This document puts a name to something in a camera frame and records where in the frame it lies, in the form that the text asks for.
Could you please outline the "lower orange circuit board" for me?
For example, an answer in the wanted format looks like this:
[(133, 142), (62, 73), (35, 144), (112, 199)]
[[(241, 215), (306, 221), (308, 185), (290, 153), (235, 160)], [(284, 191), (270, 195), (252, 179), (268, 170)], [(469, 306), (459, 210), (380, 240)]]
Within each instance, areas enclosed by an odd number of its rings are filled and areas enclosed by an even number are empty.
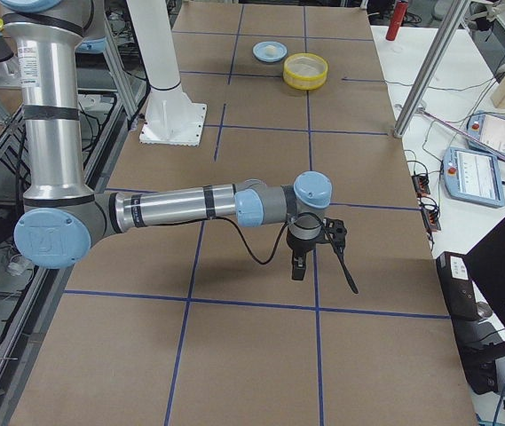
[(439, 223), (439, 208), (433, 205), (421, 207), (422, 221), (427, 232), (434, 233), (441, 230)]

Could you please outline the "orange circuit board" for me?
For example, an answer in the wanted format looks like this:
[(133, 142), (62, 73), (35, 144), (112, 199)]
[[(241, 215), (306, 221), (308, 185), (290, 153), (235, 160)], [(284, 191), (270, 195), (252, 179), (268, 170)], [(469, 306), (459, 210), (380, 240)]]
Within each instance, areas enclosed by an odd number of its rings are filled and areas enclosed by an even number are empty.
[(439, 223), (439, 208), (433, 205), (421, 207), (422, 221), (427, 232), (434, 233), (441, 230)]
[(427, 173), (413, 174), (412, 182), (417, 197), (430, 195), (430, 179)]

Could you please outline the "upper orange circuit board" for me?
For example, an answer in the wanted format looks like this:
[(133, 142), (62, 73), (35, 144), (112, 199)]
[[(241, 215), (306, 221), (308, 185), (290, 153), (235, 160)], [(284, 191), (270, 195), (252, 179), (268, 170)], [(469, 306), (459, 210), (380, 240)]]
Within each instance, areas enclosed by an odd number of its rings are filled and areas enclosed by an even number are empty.
[(430, 195), (430, 179), (427, 173), (413, 174), (412, 182), (417, 197)]

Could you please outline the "black monitor stand box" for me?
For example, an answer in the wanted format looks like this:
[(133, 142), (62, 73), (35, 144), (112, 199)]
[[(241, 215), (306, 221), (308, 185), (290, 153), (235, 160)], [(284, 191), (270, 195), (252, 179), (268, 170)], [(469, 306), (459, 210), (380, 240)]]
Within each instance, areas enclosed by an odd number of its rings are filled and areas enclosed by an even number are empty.
[(443, 252), (436, 259), (438, 278), (446, 308), (453, 319), (476, 321), (477, 301), (463, 255)]

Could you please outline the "lower teach pendant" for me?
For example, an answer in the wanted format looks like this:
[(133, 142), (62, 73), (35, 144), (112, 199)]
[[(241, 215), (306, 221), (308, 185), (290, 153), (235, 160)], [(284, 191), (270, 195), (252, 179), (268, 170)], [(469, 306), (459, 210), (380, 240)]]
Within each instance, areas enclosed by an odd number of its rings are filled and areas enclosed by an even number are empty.
[(505, 205), (498, 160), (494, 155), (450, 146), (442, 164), (443, 182), (451, 198), (491, 208)]

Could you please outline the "teach pendant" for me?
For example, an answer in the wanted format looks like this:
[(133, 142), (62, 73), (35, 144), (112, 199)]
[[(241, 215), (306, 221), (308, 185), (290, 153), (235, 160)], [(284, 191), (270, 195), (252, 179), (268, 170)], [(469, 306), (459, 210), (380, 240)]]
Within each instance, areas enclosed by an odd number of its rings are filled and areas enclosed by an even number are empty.
[(451, 198), (491, 208), (505, 205), (498, 160), (494, 155), (450, 146), (442, 164), (443, 182)]
[(466, 132), (481, 144), (468, 140), (468, 147), (485, 152), (485, 146), (505, 155), (505, 116), (478, 111), (468, 122)]

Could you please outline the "light blue plate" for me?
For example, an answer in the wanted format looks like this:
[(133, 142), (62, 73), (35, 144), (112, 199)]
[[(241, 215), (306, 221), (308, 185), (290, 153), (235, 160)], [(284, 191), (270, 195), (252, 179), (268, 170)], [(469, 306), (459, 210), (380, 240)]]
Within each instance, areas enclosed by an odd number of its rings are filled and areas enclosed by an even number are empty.
[[(264, 55), (264, 48), (266, 45), (275, 45), (279, 48), (279, 54), (274, 57), (274, 58), (269, 58)], [(252, 48), (253, 55), (255, 56), (256, 59), (260, 60), (261, 62), (264, 63), (276, 63), (281, 60), (283, 60), (287, 54), (288, 54), (288, 49), (287, 46), (283, 43), (276, 42), (276, 41), (263, 41), (256, 43), (253, 48)]]

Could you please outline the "upper teach pendant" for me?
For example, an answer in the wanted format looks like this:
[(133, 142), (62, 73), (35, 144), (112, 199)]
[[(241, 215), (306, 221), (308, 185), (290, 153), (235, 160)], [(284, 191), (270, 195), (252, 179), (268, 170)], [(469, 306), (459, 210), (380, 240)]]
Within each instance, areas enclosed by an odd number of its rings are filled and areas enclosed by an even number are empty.
[(468, 140), (468, 147), (485, 152), (485, 146), (505, 155), (505, 116), (478, 111), (468, 122), (466, 132), (481, 144)]

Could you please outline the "red cylinder bottle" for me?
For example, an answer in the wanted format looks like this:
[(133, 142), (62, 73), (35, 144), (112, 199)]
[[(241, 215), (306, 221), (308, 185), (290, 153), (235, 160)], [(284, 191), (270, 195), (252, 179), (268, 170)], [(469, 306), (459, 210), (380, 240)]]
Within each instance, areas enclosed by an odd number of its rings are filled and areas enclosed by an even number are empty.
[(398, 31), (402, 26), (406, 11), (409, 6), (408, 0), (398, 0), (395, 3), (393, 14), (391, 15), (390, 24), (385, 36), (387, 41), (394, 41), (398, 35)]

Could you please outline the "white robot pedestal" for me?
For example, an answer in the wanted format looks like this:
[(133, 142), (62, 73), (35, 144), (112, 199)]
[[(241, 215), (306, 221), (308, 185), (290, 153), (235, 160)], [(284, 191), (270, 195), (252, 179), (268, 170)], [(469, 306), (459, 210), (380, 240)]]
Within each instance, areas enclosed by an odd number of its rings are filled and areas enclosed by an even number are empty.
[(198, 146), (207, 106), (183, 90), (167, 6), (160, 0), (127, 3), (150, 86), (140, 141)]

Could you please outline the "aluminium frame post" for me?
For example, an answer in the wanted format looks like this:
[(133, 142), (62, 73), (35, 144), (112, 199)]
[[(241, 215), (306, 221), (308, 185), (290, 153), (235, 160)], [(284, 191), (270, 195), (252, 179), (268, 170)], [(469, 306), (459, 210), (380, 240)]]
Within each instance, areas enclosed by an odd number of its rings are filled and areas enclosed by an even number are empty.
[(439, 63), (443, 59), (446, 49), (453, 40), (454, 33), (460, 26), (469, 4), (470, 0), (452, 1), (447, 15), (442, 20), (435, 34), (422, 66), (414, 80), (414, 84), (398, 115), (398, 119), (393, 128), (393, 136), (395, 138), (402, 138), (404, 136), (414, 114), (417, 112), (417, 108), (425, 91), (430, 85), (430, 81)]

